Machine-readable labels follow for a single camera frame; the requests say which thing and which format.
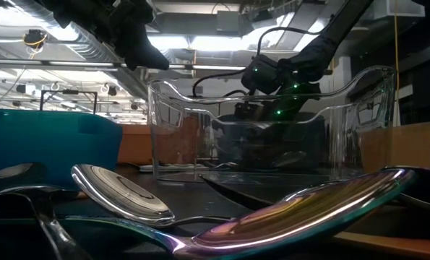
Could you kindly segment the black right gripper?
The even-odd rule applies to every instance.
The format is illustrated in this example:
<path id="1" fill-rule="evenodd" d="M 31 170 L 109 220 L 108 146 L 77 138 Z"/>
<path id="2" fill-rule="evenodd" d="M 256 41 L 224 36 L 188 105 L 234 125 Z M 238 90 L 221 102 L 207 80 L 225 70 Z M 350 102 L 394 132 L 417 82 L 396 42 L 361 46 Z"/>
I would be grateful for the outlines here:
<path id="1" fill-rule="evenodd" d="M 285 83 L 268 98 L 235 104 L 234 118 L 238 121 L 292 121 L 307 100 L 318 100 L 320 94 L 319 83 Z"/>

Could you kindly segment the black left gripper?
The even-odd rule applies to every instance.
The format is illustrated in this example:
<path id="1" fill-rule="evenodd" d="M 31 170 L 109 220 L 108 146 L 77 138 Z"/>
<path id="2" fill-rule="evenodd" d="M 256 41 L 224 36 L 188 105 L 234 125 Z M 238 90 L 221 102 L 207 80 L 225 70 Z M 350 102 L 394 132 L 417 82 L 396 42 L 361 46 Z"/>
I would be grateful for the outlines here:
<path id="1" fill-rule="evenodd" d="M 62 28 L 71 22 L 99 41 L 117 47 L 128 69 L 138 66 L 167 70 L 169 60 L 147 37 L 145 25 L 153 21 L 153 8 L 146 0 L 37 0 L 53 12 Z"/>

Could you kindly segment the clear plastic bin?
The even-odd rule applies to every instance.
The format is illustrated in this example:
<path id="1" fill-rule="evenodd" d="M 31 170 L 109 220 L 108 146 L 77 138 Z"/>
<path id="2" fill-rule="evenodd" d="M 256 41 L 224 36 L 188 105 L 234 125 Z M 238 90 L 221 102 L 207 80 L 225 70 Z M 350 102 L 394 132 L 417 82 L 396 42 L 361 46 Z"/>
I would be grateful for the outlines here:
<path id="1" fill-rule="evenodd" d="M 255 93 L 189 97 L 167 81 L 149 88 L 152 135 L 158 129 L 192 132 L 194 162 L 163 164 L 152 149 L 154 175 L 161 180 L 206 177 L 275 181 L 296 176 L 319 180 L 362 175 L 364 132 L 392 125 L 397 73 L 386 66 L 360 71 L 348 83 L 309 99 L 292 121 L 238 121 L 235 104 L 268 98 Z"/>

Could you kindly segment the dark polished metal spoon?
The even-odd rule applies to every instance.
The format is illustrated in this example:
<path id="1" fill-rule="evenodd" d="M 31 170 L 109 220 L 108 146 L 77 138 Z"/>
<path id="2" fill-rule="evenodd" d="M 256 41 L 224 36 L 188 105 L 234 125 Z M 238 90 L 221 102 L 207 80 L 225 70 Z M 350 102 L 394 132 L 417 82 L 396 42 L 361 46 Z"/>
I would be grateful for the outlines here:
<path id="1" fill-rule="evenodd" d="M 384 170 L 392 169 L 413 170 L 417 175 L 416 182 L 404 190 L 397 200 L 408 207 L 416 207 L 425 211 L 430 211 L 430 168 L 421 168 L 418 166 L 386 166 Z"/>
<path id="2" fill-rule="evenodd" d="M 205 178 L 202 174 L 199 174 L 198 177 L 202 179 L 203 182 L 206 183 L 211 189 L 218 192 L 221 196 L 224 196 L 227 200 L 247 209 L 258 210 L 272 205 L 271 201 L 236 191 L 232 188 L 224 186 L 223 184 L 211 181 L 209 178 Z"/>
<path id="3" fill-rule="evenodd" d="M 0 191 L 0 220 L 33 218 L 43 231 L 56 260 L 93 260 L 56 218 L 51 196 L 69 199 L 75 195 L 49 186 L 18 186 Z"/>

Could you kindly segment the long ceiling light bar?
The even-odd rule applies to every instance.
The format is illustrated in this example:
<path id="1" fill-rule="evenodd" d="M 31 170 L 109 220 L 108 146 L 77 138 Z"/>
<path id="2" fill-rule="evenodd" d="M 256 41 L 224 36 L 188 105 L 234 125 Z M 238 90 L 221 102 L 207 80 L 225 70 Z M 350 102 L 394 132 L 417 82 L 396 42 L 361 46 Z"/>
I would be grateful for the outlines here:
<path id="1" fill-rule="evenodd" d="M 93 69 L 117 69 L 126 68 L 125 63 L 119 62 L 88 62 L 88 61 L 47 61 L 47 60 L 30 60 L 30 59 L 2 59 L 0 65 L 14 66 L 57 66 L 72 68 L 93 68 Z M 212 71 L 241 71 L 245 66 L 227 66 L 227 65 L 197 65 L 197 64 L 170 64 L 168 69 L 171 70 L 212 70 Z"/>

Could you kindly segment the large orange plastic bin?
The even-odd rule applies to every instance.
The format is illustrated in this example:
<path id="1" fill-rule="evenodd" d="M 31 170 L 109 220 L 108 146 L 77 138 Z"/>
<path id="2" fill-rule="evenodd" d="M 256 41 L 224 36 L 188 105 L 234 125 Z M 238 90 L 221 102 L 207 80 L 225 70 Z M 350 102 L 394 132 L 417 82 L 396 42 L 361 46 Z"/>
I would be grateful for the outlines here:
<path id="1" fill-rule="evenodd" d="M 187 164 L 194 162 L 196 142 L 192 132 L 158 129 L 152 135 L 150 126 L 122 125 L 123 135 L 119 149 L 119 163 L 149 165 L 152 163 L 152 149 L 163 164 Z"/>

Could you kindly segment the grey ceiling ventilation box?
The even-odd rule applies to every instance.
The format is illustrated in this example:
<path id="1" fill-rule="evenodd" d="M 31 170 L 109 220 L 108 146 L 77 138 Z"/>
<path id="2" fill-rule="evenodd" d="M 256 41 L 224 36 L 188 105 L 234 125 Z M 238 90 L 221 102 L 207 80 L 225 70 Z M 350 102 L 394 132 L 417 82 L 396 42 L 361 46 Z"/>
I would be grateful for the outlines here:
<path id="1" fill-rule="evenodd" d="M 238 37 L 241 32 L 241 15 L 238 12 L 218 11 L 216 14 L 216 34 Z"/>

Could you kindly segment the iridescent rainbow spoon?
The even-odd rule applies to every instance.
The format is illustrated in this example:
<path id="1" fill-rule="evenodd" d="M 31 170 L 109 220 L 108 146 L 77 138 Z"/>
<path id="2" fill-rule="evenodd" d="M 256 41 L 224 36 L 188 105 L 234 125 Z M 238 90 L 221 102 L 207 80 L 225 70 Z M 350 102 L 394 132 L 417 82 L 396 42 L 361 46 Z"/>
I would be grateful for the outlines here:
<path id="1" fill-rule="evenodd" d="M 69 226 L 125 230 L 182 260 L 234 260 L 271 254 L 317 237 L 332 237 L 411 187 L 414 170 L 390 168 L 305 188 L 192 237 L 117 217 L 66 216 Z"/>

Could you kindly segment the small orange plastic bin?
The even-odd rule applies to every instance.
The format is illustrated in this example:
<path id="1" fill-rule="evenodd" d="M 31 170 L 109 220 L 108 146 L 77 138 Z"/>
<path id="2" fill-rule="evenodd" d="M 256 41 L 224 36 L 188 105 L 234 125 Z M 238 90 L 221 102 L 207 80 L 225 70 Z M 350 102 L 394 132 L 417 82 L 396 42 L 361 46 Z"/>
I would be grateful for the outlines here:
<path id="1" fill-rule="evenodd" d="M 430 169 L 430 122 L 364 132 L 360 148 L 366 173 L 385 166 Z"/>

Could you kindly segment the small teal plastic bin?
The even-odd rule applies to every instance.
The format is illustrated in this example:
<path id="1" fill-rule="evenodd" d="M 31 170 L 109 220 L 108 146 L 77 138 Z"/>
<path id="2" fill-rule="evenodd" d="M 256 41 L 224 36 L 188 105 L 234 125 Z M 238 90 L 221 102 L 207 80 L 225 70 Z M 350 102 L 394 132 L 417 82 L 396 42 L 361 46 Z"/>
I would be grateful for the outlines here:
<path id="1" fill-rule="evenodd" d="M 43 163 L 42 183 L 77 190 L 76 164 L 113 170 L 122 127 L 89 113 L 0 109 L 0 170 L 22 163 Z"/>

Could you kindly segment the large silver spiral duct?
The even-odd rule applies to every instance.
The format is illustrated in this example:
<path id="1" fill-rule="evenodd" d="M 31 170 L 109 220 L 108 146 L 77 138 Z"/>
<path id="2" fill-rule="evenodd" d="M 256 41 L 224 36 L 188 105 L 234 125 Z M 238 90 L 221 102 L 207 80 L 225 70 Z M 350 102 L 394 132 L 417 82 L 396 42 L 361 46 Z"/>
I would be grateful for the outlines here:
<path id="1" fill-rule="evenodd" d="M 106 45 L 74 22 L 62 27 L 54 18 L 53 12 L 35 0 L 5 0 L 19 13 L 33 18 L 50 36 L 83 57 L 87 61 L 122 61 Z"/>

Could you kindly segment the black metal frame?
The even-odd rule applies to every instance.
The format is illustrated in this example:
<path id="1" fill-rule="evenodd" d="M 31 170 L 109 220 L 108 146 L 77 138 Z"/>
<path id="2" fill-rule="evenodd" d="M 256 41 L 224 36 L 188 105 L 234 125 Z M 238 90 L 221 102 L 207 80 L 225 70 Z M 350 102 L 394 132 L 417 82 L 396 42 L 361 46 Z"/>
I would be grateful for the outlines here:
<path id="1" fill-rule="evenodd" d="M 45 99 L 44 95 L 46 93 L 50 93 L 51 95 Z M 91 110 L 91 112 L 93 114 L 96 114 L 96 106 L 98 104 L 98 93 L 93 91 L 82 91 L 82 90 L 42 90 L 40 94 L 39 110 L 42 111 L 44 104 L 48 102 L 51 98 L 53 98 L 57 93 L 61 93 L 63 95 L 79 95 L 79 94 L 92 95 L 94 99 L 93 99 L 93 109 Z"/>

